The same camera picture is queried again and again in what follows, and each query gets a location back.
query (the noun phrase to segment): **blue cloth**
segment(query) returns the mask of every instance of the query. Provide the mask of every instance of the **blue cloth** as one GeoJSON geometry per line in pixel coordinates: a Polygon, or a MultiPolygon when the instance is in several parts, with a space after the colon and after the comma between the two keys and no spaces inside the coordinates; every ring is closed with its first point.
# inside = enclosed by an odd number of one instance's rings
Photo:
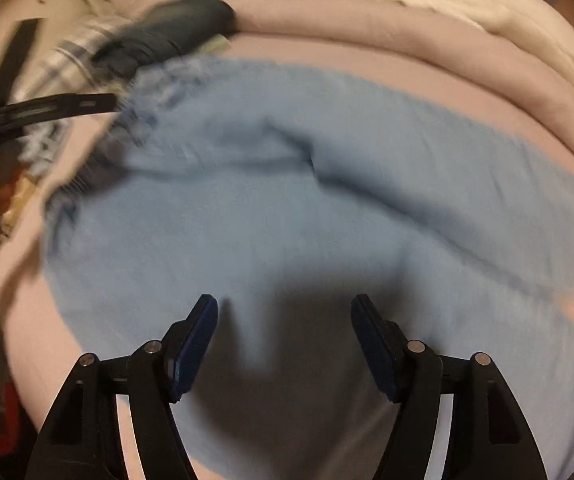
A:
{"type": "Polygon", "coordinates": [[[102,358],[218,298],[173,411],[229,480],[373,476],[396,407],[352,333],[362,292],[436,352],[489,353],[549,477],[574,469],[574,325],[556,302],[574,293],[574,177],[521,140],[353,76],[175,60],[139,73],[46,225],[59,310],[102,358]]]}

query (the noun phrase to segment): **metal pin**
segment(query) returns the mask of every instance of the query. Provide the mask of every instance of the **metal pin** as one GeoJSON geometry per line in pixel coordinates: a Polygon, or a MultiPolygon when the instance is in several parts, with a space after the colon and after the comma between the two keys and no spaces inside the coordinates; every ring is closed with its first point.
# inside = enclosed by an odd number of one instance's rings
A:
{"type": "Polygon", "coordinates": [[[491,357],[483,352],[478,352],[475,359],[479,365],[487,366],[491,364],[491,357]]]}
{"type": "Polygon", "coordinates": [[[407,348],[409,348],[414,354],[421,354],[425,351],[425,343],[412,339],[407,343],[407,348]]]}
{"type": "Polygon", "coordinates": [[[83,354],[80,356],[80,359],[78,359],[78,364],[80,364],[80,366],[90,366],[95,360],[96,357],[94,354],[83,354]]]}
{"type": "Polygon", "coordinates": [[[155,354],[162,347],[163,347],[163,345],[161,344],[160,341],[158,341],[157,339],[152,339],[151,341],[148,341],[147,343],[145,343],[145,346],[143,347],[143,349],[148,354],[155,354]]]}

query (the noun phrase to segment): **mattress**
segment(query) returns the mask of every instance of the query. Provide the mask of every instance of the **mattress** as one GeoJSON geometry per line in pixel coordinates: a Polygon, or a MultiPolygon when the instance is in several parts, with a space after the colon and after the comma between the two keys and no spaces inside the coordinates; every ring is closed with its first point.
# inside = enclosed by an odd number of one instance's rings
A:
{"type": "MultiPolygon", "coordinates": [[[[227,56],[272,59],[351,73],[427,99],[517,137],[529,139],[574,173],[574,156],[531,114],[496,93],[436,66],[395,52],[315,38],[240,34],[227,56]]],[[[58,313],[41,261],[42,209],[72,175],[111,116],[78,118],[64,154],[29,206],[13,238],[0,249],[0,315],[10,371],[20,398],[40,427],[81,348],[58,313]]],[[[570,307],[574,316],[574,305],[570,307]]],[[[142,477],[128,408],[120,402],[130,478],[142,477]]],[[[200,479],[220,478],[194,463],[200,479]]]]}

